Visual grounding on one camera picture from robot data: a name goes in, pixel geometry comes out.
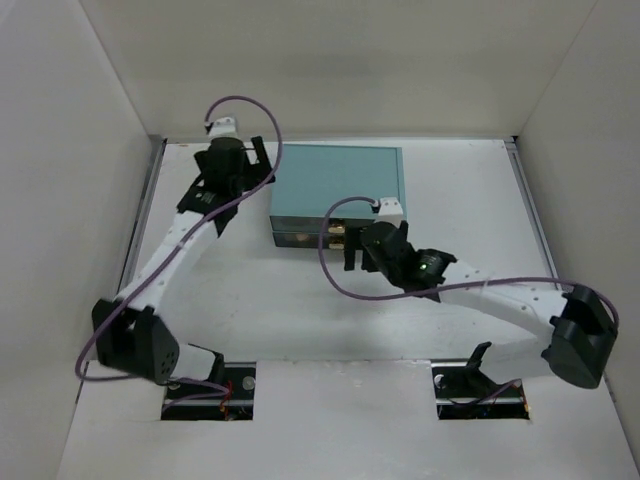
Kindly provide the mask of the clear acrylic drawer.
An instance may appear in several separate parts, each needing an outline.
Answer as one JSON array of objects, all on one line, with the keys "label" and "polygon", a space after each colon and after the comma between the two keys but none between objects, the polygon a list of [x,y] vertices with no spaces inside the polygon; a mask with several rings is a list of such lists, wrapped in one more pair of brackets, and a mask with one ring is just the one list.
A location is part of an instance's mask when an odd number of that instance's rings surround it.
[{"label": "clear acrylic drawer", "polygon": [[346,243],[346,234],[328,233],[322,236],[322,240],[319,240],[317,233],[274,232],[273,240],[274,244],[279,248],[312,249],[321,245],[321,248],[324,250],[342,250]]},{"label": "clear acrylic drawer", "polygon": [[[280,233],[305,233],[317,234],[321,231],[322,217],[300,217],[300,216],[271,216],[270,222],[273,232]],[[328,228],[332,226],[355,227],[368,224],[367,219],[337,218],[331,217],[328,221]]]}]

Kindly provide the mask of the teal drawer organizer box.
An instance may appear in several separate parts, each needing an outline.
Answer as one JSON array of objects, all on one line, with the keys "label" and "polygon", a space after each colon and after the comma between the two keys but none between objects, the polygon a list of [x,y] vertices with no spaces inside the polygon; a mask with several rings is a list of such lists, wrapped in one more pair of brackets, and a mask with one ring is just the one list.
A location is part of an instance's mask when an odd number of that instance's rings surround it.
[{"label": "teal drawer organizer box", "polygon": [[396,197],[406,208],[398,147],[286,144],[272,188],[271,216],[324,217],[353,196]]}]

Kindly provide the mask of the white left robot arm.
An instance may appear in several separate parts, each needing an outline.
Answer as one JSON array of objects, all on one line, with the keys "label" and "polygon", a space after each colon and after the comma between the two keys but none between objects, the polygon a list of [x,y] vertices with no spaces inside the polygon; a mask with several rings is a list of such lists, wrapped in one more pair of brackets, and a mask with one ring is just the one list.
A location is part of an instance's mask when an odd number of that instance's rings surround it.
[{"label": "white left robot arm", "polygon": [[92,310],[99,362],[157,385],[185,382],[206,399],[224,387],[224,357],[179,341],[169,303],[200,256],[224,232],[247,193],[274,182],[261,137],[249,145],[229,136],[194,155],[199,173],[176,207],[169,231],[138,275]]}]

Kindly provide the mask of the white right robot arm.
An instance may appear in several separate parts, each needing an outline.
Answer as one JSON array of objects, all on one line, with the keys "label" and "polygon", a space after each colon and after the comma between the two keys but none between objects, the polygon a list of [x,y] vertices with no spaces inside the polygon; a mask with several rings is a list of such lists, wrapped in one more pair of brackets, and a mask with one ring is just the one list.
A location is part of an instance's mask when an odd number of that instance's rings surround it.
[{"label": "white right robot arm", "polygon": [[464,370],[464,384],[483,396],[500,381],[553,374],[575,387],[595,389],[618,336],[618,321],[593,289],[570,284],[543,289],[545,277],[491,279],[437,249],[416,249],[406,222],[376,222],[349,231],[363,252],[362,267],[380,272],[405,293],[465,307],[528,332],[516,342],[481,341]]}]

